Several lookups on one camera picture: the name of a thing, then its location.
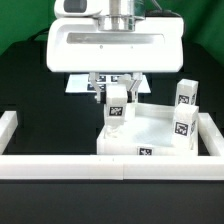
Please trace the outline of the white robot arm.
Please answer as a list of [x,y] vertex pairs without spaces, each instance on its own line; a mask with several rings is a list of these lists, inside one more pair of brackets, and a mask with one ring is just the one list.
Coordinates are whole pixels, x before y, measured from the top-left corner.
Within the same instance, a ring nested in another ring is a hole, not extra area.
[[128,100],[144,73],[177,72],[183,65],[181,16],[161,8],[145,15],[144,0],[56,0],[47,41],[53,72],[129,73]]

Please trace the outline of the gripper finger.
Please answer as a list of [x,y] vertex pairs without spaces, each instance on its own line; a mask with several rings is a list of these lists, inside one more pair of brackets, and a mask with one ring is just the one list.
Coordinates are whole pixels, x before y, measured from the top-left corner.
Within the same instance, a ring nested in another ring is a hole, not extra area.
[[131,75],[131,86],[129,91],[131,92],[132,101],[135,102],[138,95],[138,88],[142,82],[143,73],[142,72],[133,72]]
[[94,87],[94,90],[96,91],[96,101],[98,103],[101,102],[101,89],[99,85],[97,84],[97,80],[99,78],[99,73],[98,72],[90,72],[89,73],[89,81],[91,85]]

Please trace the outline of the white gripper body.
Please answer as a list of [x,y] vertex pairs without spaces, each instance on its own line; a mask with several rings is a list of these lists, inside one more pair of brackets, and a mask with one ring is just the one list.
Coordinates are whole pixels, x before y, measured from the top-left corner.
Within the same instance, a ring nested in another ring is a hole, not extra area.
[[145,16],[142,0],[56,0],[46,63],[53,72],[177,72],[181,16]]

